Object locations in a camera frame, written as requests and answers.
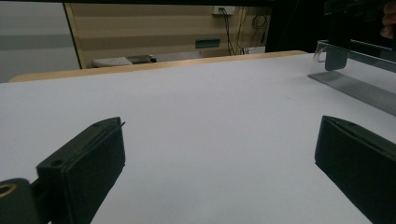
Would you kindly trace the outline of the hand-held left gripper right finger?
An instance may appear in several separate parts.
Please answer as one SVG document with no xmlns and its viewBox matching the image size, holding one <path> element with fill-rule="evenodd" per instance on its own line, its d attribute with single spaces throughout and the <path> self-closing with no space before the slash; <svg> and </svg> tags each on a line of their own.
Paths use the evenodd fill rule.
<svg viewBox="0 0 396 224">
<path fill-rule="evenodd" d="M 396 224 L 396 144 L 324 116 L 315 163 L 373 224 Z"/>
</svg>

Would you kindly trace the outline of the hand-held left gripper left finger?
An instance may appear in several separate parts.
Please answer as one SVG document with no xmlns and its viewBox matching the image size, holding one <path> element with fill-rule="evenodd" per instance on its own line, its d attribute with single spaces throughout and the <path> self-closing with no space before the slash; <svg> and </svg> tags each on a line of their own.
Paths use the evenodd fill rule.
<svg viewBox="0 0 396 224">
<path fill-rule="evenodd" d="M 90 224 L 124 165 L 120 118 L 95 122 L 37 165 L 40 214 L 52 224 Z"/>
</svg>

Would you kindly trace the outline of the clear plastic packaging box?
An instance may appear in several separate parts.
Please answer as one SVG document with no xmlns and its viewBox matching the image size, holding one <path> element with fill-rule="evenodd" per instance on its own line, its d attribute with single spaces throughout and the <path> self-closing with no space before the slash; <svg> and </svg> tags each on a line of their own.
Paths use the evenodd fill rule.
<svg viewBox="0 0 396 224">
<path fill-rule="evenodd" d="M 308 76 L 396 117 L 396 50 L 351 40 L 346 67 L 327 71 L 327 47 L 319 40 Z"/>
</svg>

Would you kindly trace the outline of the black curtain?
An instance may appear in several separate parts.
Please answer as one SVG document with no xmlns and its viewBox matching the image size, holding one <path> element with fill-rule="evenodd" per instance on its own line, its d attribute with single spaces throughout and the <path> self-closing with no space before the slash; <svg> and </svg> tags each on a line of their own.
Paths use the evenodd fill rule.
<svg viewBox="0 0 396 224">
<path fill-rule="evenodd" d="M 277 0 L 272 7 L 266 50 L 314 52 L 317 42 L 328 38 L 324 1 Z"/>
</svg>

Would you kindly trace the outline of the low wheeled base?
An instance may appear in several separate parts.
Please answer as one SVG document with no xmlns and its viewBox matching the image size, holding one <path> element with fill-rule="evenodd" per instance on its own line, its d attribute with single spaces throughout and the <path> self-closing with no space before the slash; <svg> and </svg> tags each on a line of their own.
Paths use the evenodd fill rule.
<svg viewBox="0 0 396 224">
<path fill-rule="evenodd" d="M 116 58 L 104 58 L 91 60 L 92 67 L 113 67 L 113 66 L 124 66 L 141 63 L 156 63 L 157 59 L 152 55 L 138 55 L 128 57 L 116 57 Z"/>
</svg>

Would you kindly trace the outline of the white table mat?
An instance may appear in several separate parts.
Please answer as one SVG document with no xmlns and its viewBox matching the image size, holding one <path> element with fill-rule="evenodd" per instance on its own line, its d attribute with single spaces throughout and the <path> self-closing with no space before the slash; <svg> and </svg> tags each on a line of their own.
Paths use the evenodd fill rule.
<svg viewBox="0 0 396 224">
<path fill-rule="evenodd" d="M 370 224 L 315 164 L 323 116 L 396 143 L 396 117 L 316 82 L 308 54 L 0 84 L 0 181 L 96 121 L 126 164 L 95 224 Z"/>
</svg>

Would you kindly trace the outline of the white cabinet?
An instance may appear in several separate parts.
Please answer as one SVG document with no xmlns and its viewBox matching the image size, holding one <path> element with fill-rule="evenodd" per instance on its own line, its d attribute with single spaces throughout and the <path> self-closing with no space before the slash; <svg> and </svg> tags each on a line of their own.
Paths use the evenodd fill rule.
<svg viewBox="0 0 396 224">
<path fill-rule="evenodd" d="M 0 83 L 78 68 L 63 4 L 0 1 Z"/>
</svg>

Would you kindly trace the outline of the white wall socket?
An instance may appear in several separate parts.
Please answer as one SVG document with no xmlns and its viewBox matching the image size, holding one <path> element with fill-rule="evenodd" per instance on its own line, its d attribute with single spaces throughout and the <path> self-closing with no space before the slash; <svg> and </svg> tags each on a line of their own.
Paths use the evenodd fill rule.
<svg viewBox="0 0 396 224">
<path fill-rule="evenodd" d="M 213 15 L 233 15 L 235 13 L 236 7 L 235 6 L 213 6 L 212 7 L 212 14 Z"/>
</svg>

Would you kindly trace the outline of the black metal frame bar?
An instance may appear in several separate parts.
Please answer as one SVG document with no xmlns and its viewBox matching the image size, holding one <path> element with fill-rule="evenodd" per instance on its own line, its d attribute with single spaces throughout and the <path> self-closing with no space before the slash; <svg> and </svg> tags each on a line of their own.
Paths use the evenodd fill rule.
<svg viewBox="0 0 396 224">
<path fill-rule="evenodd" d="M 266 6 L 279 0 L 0 0 L 12 2 L 81 3 L 81 4 L 139 4 L 192 6 Z"/>
</svg>

